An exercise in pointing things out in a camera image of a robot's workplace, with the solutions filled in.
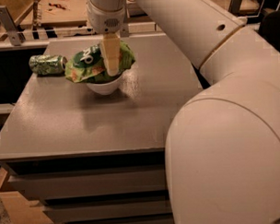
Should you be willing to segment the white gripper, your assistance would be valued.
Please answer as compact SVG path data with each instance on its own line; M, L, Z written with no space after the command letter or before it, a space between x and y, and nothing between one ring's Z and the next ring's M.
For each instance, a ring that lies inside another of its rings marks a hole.
M113 32L122 28L124 13L125 0L87 0L88 21L98 34L104 34L99 47L110 77L119 74L120 38Z

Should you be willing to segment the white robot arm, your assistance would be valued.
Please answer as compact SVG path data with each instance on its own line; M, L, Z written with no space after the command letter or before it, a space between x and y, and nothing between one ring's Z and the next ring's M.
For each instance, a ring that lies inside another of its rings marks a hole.
M135 0L211 86L167 135L174 224L280 224L280 53L211 0ZM124 0L87 0L89 21Z

